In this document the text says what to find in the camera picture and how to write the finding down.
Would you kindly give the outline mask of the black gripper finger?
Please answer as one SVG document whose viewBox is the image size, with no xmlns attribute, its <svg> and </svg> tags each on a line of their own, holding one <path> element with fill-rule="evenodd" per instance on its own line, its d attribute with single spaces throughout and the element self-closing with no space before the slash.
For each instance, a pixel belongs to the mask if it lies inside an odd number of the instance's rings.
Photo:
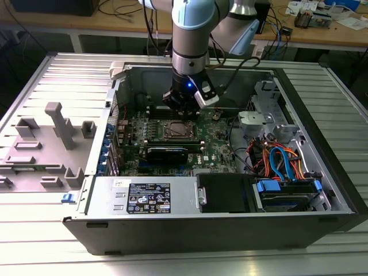
<svg viewBox="0 0 368 276">
<path fill-rule="evenodd" d="M 178 115 L 183 115 L 182 103 L 174 91 L 168 91 L 162 95 L 163 103 Z"/>
<path fill-rule="evenodd" d="M 196 117 L 200 107 L 195 99 L 189 99 L 184 103 L 184 115 L 186 117 Z"/>
</svg>

